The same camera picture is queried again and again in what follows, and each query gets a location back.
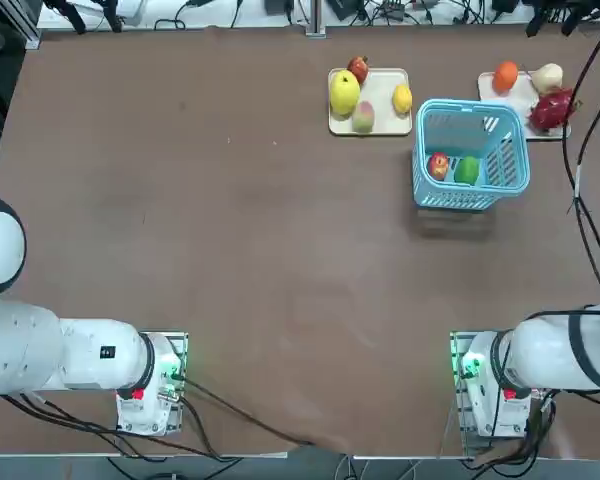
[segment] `red apple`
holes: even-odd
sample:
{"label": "red apple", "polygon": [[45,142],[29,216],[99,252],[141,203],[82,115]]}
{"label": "red apple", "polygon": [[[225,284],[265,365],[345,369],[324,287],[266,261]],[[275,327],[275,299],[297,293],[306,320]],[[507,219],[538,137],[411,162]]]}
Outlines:
{"label": "red apple", "polygon": [[439,182],[444,181],[444,177],[447,176],[447,172],[449,171],[449,157],[444,153],[434,153],[427,162],[427,171],[429,175]]}
{"label": "red apple", "polygon": [[349,65],[347,65],[347,70],[353,73],[353,76],[356,77],[358,83],[362,86],[369,73],[367,57],[353,57]]}

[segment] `blue basket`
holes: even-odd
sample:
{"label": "blue basket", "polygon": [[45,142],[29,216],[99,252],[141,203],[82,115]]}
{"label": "blue basket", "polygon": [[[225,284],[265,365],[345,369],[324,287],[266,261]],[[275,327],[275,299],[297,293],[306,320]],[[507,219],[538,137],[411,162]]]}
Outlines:
{"label": "blue basket", "polygon": [[[527,142],[516,112],[506,105],[465,100],[426,101],[416,116],[413,196],[423,207],[484,210],[503,197],[520,195],[531,176]],[[435,152],[449,157],[444,181],[427,171]],[[475,185],[455,183],[466,156],[480,161]]]}

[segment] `green apple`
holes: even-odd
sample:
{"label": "green apple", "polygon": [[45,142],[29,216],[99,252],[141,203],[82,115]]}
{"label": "green apple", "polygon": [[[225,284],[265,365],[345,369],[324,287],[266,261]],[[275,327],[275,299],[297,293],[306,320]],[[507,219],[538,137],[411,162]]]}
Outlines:
{"label": "green apple", "polygon": [[369,133],[373,128],[375,121],[375,113],[373,105],[364,101],[356,105],[353,115],[351,115],[351,123],[353,130],[358,133]]}
{"label": "green apple", "polygon": [[360,98],[360,84],[349,70],[340,70],[329,86],[329,103],[338,115],[349,115]]}
{"label": "green apple", "polygon": [[456,183],[468,183],[475,185],[480,175],[480,160],[475,157],[464,157],[453,174],[453,180]]}

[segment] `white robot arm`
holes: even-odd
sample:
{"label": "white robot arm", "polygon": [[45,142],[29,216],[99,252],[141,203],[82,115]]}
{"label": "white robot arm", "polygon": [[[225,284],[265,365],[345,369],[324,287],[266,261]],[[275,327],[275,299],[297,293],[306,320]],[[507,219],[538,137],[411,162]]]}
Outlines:
{"label": "white robot arm", "polygon": [[532,389],[600,390],[600,306],[540,312],[513,330],[481,332],[461,373],[478,433],[523,436]]}
{"label": "white robot arm", "polygon": [[[20,275],[26,250],[22,222],[0,199],[0,293]],[[0,300],[0,395],[115,390],[120,428],[178,431],[183,385],[172,375],[184,375],[186,335],[175,337],[139,333],[116,320],[59,319],[41,307]]]}

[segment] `brown table surface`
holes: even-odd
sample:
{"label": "brown table surface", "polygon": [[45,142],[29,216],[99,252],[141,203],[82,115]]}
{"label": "brown table surface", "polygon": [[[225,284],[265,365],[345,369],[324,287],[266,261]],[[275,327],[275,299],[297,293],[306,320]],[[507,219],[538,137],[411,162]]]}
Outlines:
{"label": "brown table surface", "polygon": [[[523,26],[51,37],[27,55],[0,151],[0,195],[27,226],[9,296],[59,316],[190,333],[190,373],[262,420],[357,454],[431,456],[453,393],[451,330],[515,326],[600,302],[559,143],[529,146],[520,198],[479,216],[412,205],[414,133],[337,138],[326,76],[355,54],[409,73],[417,107],[477,98],[514,59],[574,82],[597,32]],[[600,104],[600,57],[573,121]],[[600,229],[600,124],[583,191]],[[113,424],[113,394],[54,395]],[[559,398],[548,454],[600,458],[600,408]],[[286,450],[197,401],[227,453]],[[192,428],[172,440],[199,446]],[[164,452],[142,445],[151,453]],[[0,453],[109,452],[0,401]],[[457,423],[444,446],[460,454]]]}

